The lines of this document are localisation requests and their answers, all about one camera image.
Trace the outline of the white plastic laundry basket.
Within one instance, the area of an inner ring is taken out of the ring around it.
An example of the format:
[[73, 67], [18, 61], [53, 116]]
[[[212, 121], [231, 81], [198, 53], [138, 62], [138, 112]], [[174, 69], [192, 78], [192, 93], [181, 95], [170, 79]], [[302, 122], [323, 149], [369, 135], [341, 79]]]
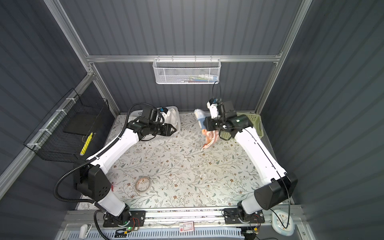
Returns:
[[180, 130], [180, 116], [177, 107], [155, 108], [149, 104], [143, 104], [142, 110], [129, 113], [125, 127], [136, 133], [141, 140], [147, 135], [166, 136]]

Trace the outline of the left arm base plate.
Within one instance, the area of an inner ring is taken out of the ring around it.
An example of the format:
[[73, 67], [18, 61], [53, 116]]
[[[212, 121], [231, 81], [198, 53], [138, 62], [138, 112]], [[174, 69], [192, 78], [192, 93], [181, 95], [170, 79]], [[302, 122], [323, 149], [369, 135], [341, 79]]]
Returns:
[[146, 211], [123, 211], [119, 216], [104, 214], [104, 228], [142, 227], [146, 218]]

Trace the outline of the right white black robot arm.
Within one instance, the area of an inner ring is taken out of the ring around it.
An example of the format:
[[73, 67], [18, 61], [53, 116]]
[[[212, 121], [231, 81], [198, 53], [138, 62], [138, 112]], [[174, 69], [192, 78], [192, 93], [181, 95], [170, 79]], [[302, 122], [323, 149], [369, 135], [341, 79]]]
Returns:
[[288, 200], [298, 182], [294, 174], [279, 165], [265, 147], [246, 115], [238, 115], [231, 101], [210, 99], [210, 116], [203, 121], [208, 131], [227, 132], [243, 148], [260, 176], [262, 186], [240, 202], [240, 212], [251, 215]]

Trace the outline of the clear tape roll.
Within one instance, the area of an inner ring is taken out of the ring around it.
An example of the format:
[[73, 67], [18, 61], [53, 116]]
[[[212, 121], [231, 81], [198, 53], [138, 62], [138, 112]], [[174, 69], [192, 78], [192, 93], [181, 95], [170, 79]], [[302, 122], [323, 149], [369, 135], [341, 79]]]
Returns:
[[148, 192], [151, 188], [152, 181], [148, 176], [141, 176], [134, 184], [134, 189], [139, 194]]

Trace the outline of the white round clock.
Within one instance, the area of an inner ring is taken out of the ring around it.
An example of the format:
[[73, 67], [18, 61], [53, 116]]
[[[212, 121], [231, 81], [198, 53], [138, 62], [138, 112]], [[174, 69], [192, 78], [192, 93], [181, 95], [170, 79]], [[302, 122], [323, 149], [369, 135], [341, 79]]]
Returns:
[[272, 228], [282, 236], [290, 237], [295, 232], [295, 223], [287, 212], [272, 210], [271, 224]]

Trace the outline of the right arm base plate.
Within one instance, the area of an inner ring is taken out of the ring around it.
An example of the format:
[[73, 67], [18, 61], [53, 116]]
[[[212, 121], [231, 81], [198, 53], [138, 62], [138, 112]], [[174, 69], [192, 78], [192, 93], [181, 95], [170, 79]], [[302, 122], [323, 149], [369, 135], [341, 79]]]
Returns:
[[246, 214], [238, 208], [226, 208], [222, 210], [222, 215], [227, 225], [265, 223], [265, 217], [262, 210], [253, 214]]

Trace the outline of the red white label card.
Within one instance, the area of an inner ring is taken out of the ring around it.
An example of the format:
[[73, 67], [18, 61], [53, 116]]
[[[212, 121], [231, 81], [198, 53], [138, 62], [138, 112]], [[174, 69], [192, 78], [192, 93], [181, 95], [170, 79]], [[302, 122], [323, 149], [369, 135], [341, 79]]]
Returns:
[[195, 230], [194, 222], [179, 223], [179, 232], [180, 233], [193, 232], [194, 230]]

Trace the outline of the green perforated plastic basket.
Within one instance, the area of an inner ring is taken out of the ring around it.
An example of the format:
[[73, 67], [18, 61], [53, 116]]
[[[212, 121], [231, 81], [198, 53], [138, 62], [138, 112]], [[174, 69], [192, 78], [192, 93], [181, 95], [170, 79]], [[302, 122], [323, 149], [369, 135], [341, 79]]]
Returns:
[[[237, 116], [245, 115], [249, 118], [249, 120], [252, 122], [254, 128], [256, 129], [258, 136], [260, 139], [264, 136], [264, 130], [263, 130], [263, 124], [262, 119], [260, 115], [254, 114], [254, 113], [243, 113], [243, 112], [237, 112]], [[228, 132], [221, 131], [219, 134], [220, 138], [228, 141], [231, 139], [231, 135]]]

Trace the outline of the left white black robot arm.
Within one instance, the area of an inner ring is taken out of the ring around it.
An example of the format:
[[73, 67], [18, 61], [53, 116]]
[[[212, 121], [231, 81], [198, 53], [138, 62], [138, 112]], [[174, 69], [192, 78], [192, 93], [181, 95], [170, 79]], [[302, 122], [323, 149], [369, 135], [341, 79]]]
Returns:
[[150, 135], [169, 137], [180, 130], [179, 110], [175, 106], [144, 105], [128, 113], [121, 132], [74, 171], [74, 187], [85, 200], [113, 217], [127, 218], [129, 207], [114, 193], [107, 173], [129, 148]]

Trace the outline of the patterned cloth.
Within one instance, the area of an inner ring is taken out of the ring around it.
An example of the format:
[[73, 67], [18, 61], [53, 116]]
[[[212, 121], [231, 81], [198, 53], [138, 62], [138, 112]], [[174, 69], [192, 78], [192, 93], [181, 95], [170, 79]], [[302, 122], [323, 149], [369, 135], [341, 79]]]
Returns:
[[199, 122], [199, 126], [202, 130], [202, 134], [206, 137], [206, 142], [202, 147], [202, 151], [203, 151], [213, 146], [219, 140], [220, 135], [218, 130], [208, 131], [207, 127], [204, 125], [204, 121], [206, 120], [206, 117], [208, 117], [209, 119], [211, 118], [210, 114], [208, 114], [207, 112], [204, 112], [201, 109], [195, 109], [194, 115]]

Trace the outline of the white towel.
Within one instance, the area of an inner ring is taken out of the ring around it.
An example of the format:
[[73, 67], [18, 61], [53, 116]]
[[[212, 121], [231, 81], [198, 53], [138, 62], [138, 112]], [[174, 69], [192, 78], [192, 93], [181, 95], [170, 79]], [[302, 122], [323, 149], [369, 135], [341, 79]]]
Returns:
[[179, 112], [176, 108], [173, 107], [167, 107], [171, 114], [168, 118], [165, 119], [165, 124], [171, 124], [174, 128], [176, 128], [177, 131], [180, 130], [180, 116]]

